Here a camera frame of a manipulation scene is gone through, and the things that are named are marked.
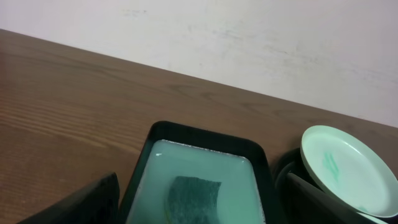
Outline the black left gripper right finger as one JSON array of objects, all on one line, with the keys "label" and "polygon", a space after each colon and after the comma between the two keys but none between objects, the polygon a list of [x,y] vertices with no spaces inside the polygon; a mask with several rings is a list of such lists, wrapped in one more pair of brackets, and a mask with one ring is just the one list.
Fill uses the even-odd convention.
[{"label": "black left gripper right finger", "polygon": [[286,214],[291,223],[372,223],[295,174],[287,174],[285,183],[287,184]]}]

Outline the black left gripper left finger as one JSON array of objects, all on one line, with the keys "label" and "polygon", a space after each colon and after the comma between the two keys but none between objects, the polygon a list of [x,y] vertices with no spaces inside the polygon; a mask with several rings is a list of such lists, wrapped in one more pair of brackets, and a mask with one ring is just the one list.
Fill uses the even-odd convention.
[{"label": "black left gripper left finger", "polygon": [[20,221],[19,224],[115,223],[119,194],[118,177],[112,172]]}]

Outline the green yellow scrub sponge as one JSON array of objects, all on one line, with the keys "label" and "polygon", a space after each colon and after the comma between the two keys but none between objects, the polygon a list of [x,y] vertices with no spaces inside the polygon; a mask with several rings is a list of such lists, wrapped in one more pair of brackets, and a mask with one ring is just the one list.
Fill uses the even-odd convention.
[{"label": "green yellow scrub sponge", "polygon": [[169,224],[219,224],[218,194],[221,182],[177,176],[165,198]]}]

